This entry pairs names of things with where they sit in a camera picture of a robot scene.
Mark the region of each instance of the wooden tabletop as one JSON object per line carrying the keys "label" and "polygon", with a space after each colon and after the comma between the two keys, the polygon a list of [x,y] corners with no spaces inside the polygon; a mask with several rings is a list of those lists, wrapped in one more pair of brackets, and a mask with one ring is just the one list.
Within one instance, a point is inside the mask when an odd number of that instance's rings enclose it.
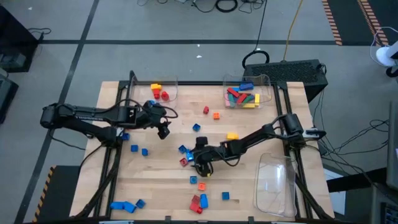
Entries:
{"label": "wooden tabletop", "polygon": [[[108,108],[114,105],[117,88],[118,82],[103,82],[97,107]],[[137,86],[133,98],[138,98],[139,101],[144,101],[144,97],[152,98],[142,94],[146,93],[148,88],[148,86]],[[298,115],[304,129],[311,128],[312,117],[303,84],[288,83],[288,89],[293,113]],[[157,129],[129,131],[130,140],[123,143],[114,201],[136,203],[141,198],[146,205],[134,213],[113,210],[112,219],[164,220],[167,215],[170,215],[172,220],[244,221],[250,216],[256,221],[294,219],[261,212],[253,203],[260,157],[264,153],[282,157],[284,153],[281,140],[264,141],[250,148],[236,167],[230,167],[222,161],[214,162],[215,171],[211,177],[200,177],[194,168],[180,165],[179,160],[183,155],[179,153],[178,147],[183,144],[192,149],[198,136],[206,136],[210,145],[217,146],[226,140],[227,132],[236,132],[242,138],[277,117],[272,90],[270,91],[272,100],[263,103],[259,109],[225,108],[223,91],[222,86],[179,86],[178,101],[175,106],[179,117],[170,120],[172,122],[169,126],[170,134],[164,140],[160,140],[157,136]],[[283,94],[280,96],[285,112]],[[205,106],[210,108],[208,115],[202,112]],[[220,120],[213,120],[213,112],[220,112]],[[195,123],[201,125],[198,133],[192,130]],[[131,144],[139,145],[140,152],[131,152]],[[317,147],[315,142],[308,144]],[[89,154],[98,145],[97,140],[89,140],[85,154]],[[147,157],[141,155],[141,148],[149,150]],[[104,152],[103,149],[93,154],[81,169],[70,215],[76,215],[98,188]],[[334,217],[319,152],[311,147],[302,149],[302,161],[309,191],[327,214]],[[199,191],[196,184],[190,184],[189,177],[192,175],[198,176],[199,182],[206,183],[204,192]],[[230,200],[223,201],[222,192],[229,192]],[[194,194],[207,194],[209,207],[200,215],[189,209]],[[304,217],[299,189],[297,194],[301,215]],[[277,201],[283,201],[284,204],[272,204],[274,198],[262,198],[262,202],[268,200],[272,205],[271,208],[278,206],[282,210],[284,206],[287,209],[292,204],[286,199],[289,197],[285,194],[277,196]],[[103,196],[101,214],[105,213],[107,197],[108,191]]]}

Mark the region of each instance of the yellow and black tape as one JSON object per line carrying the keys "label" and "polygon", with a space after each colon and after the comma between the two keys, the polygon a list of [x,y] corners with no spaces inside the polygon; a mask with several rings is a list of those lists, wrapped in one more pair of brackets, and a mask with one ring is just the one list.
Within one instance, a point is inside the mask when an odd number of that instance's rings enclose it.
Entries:
{"label": "yellow and black tape", "polygon": [[[368,26],[372,32],[373,35],[376,34],[377,30],[380,29],[380,23],[376,18],[376,15],[374,14],[371,5],[369,4],[368,0],[357,0],[359,7],[361,8],[366,22],[368,23]],[[376,43],[377,45],[380,45],[380,41],[383,45],[388,45],[388,39],[386,37],[386,34],[384,33],[383,30],[379,30],[377,32],[377,37],[376,37]]]}
{"label": "yellow and black tape", "polygon": [[44,188],[43,188],[42,195],[40,196],[39,203],[37,204],[37,208],[36,208],[36,212],[35,212],[35,217],[33,218],[32,222],[37,222],[37,220],[39,219],[40,209],[43,207],[45,194],[47,193],[47,191],[48,191],[48,189],[49,189],[49,185],[50,185],[50,181],[51,181],[51,176],[54,174],[55,167],[56,167],[56,166],[50,167],[49,174],[47,175],[47,179],[45,180],[45,184],[44,184]]}
{"label": "yellow and black tape", "polygon": [[333,34],[333,37],[335,38],[336,44],[343,45],[343,43],[341,41],[340,33],[338,32],[338,29],[337,29],[337,26],[335,23],[335,19],[333,18],[333,14],[331,13],[331,10],[329,7],[328,0],[322,0],[322,4],[323,4],[323,9],[325,10],[325,13],[326,13],[326,17],[328,18],[331,32]]}

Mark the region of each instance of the blue block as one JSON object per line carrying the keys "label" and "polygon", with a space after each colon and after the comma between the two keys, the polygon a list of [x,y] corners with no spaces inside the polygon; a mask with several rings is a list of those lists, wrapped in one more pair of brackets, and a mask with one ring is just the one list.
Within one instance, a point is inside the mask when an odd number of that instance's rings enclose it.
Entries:
{"label": "blue block", "polygon": [[188,162],[193,161],[193,154],[189,150],[187,150],[187,161]]}
{"label": "blue block", "polygon": [[136,203],[137,207],[144,208],[145,201],[143,199],[139,199]]}
{"label": "blue block", "polygon": [[196,177],[196,176],[190,176],[189,182],[190,182],[191,184],[197,183],[197,182],[198,182],[198,177]]}
{"label": "blue block", "polygon": [[194,124],[193,127],[192,127],[192,129],[193,129],[194,131],[199,131],[199,130],[200,130],[200,125],[199,125],[199,124]]}
{"label": "blue block", "polygon": [[241,89],[241,90],[252,90],[252,89],[254,89],[254,85],[253,85],[253,83],[240,84],[239,89]]}
{"label": "blue block", "polygon": [[222,196],[223,196],[223,200],[229,200],[229,192],[223,192]]}
{"label": "blue block", "polygon": [[148,156],[148,149],[142,149],[142,155]]}
{"label": "blue block", "polygon": [[128,211],[129,213],[134,213],[137,207],[135,207],[132,203],[130,202],[124,202],[124,209]]}
{"label": "blue block", "polygon": [[138,145],[131,145],[132,152],[138,152]]}
{"label": "blue block", "polygon": [[201,208],[208,208],[209,207],[209,203],[207,201],[206,194],[201,194],[200,195],[200,206],[201,206]]}
{"label": "blue block", "polygon": [[187,151],[187,148],[186,148],[184,145],[181,145],[181,146],[179,147],[179,151],[183,154],[184,152]]}
{"label": "blue block", "polygon": [[124,133],[124,134],[122,135],[122,140],[123,140],[123,141],[128,141],[128,140],[130,140],[130,134],[129,134],[129,133]]}
{"label": "blue block", "polygon": [[112,202],[111,208],[115,210],[123,210],[124,209],[124,202]]}

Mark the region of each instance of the concrete floor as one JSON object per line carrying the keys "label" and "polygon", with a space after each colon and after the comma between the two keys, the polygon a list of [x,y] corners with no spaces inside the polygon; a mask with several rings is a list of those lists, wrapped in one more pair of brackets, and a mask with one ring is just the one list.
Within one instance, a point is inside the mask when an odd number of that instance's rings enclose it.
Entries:
{"label": "concrete floor", "polygon": [[[53,31],[45,40],[79,40],[95,1],[18,0],[5,1],[4,6],[27,28],[51,28]],[[208,9],[212,1],[198,0],[197,4]],[[285,40],[297,5],[294,0],[269,0],[261,39]],[[190,2],[181,4],[173,0],[162,5],[150,0],[144,7],[139,7],[136,0],[99,0],[87,39],[255,40],[261,13],[262,10],[252,14],[203,14]],[[321,1],[304,1],[291,39],[333,40]],[[3,223],[15,220],[47,132],[39,124],[42,107],[58,100],[77,48],[76,44],[41,45],[28,73],[10,74],[20,88],[5,123],[0,126],[0,175],[9,181],[0,189],[0,198],[8,202],[0,205]],[[222,80],[225,74],[242,75],[241,60],[253,48],[253,44],[86,44],[66,102],[94,106],[102,81],[126,80],[132,69],[140,80],[164,75],[178,75],[180,80]],[[282,60],[284,45],[259,48],[269,52],[271,62]],[[367,127],[371,119],[388,118],[388,104],[397,95],[398,84],[369,58],[369,47],[290,45],[286,59],[313,58],[328,68],[323,117],[334,146]],[[263,60],[253,57],[248,63]],[[310,104],[312,111],[317,100]],[[319,112],[315,124],[321,127]],[[58,130],[54,136],[81,147],[86,144],[84,136],[71,131]],[[386,139],[386,133],[371,131],[342,152],[373,149]],[[34,216],[49,167],[78,165],[82,159],[82,151],[51,142],[32,200],[25,205],[26,222]],[[386,165],[386,149],[345,159],[365,170],[380,168]]]}

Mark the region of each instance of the clear plastic lid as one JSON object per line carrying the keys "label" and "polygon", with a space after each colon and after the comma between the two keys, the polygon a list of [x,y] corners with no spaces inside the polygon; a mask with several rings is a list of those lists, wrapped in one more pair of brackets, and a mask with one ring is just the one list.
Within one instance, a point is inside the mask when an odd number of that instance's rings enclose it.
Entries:
{"label": "clear plastic lid", "polygon": [[254,186],[254,206],[260,211],[294,217],[295,167],[290,157],[261,155]]}
{"label": "clear plastic lid", "polygon": [[[146,83],[145,85],[139,84],[136,78],[131,80],[131,99],[138,101],[140,104],[144,104],[147,100],[154,100],[163,106],[168,106],[170,108],[175,108],[177,105],[177,95],[178,95],[178,77],[169,75],[156,78],[151,83]],[[168,100],[163,100],[162,97],[155,99],[154,93],[150,88],[151,84],[162,85],[160,94],[164,91],[169,95]]]}
{"label": "clear plastic lid", "polygon": [[[239,86],[242,84],[252,84],[254,87],[251,90],[240,90]],[[223,86],[223,99],[227,108],[261,108],[265,102],[272,99],[271,83],[267,75],[256,77],[225,75]],[[232,88],[239,95],[246,94],[247,97],[242,103],[238,103],[238,97],[231,94],[228,91],[229,88]]]}

